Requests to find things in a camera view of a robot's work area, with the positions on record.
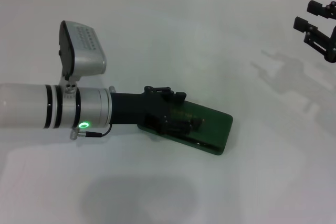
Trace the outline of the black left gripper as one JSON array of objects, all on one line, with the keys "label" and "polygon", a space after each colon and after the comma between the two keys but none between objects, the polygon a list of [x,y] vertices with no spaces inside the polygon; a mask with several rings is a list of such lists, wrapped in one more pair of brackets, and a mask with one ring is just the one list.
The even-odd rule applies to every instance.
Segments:
[{"label": "black left gripper", "polygon": [[110,93],[112,114],[110,124],[137,124],[159,134],[186,136],[196,132],[204,119],[170,119],[168,103],[183,103],[185,92],[174,92],[170,87],[145,86],[143,93]]}]

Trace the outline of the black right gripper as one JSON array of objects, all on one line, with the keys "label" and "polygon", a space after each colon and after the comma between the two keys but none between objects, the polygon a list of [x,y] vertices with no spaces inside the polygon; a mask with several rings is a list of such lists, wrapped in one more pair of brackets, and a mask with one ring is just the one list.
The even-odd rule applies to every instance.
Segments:
[{"label": "black right gripper", "polygon": [[[323,6],[321,3],[311,0],[307,6],[307,12],[315,16],[321,16],[326,19],[335,19],[335,1]],[[323,34],[316,26],[308,23],[307,20],[296,17],[293,28],[304,33],[303,42],[311,48],[322,54],[329,63],[336,61],[336,27],[334,27],[330,37]]]}]

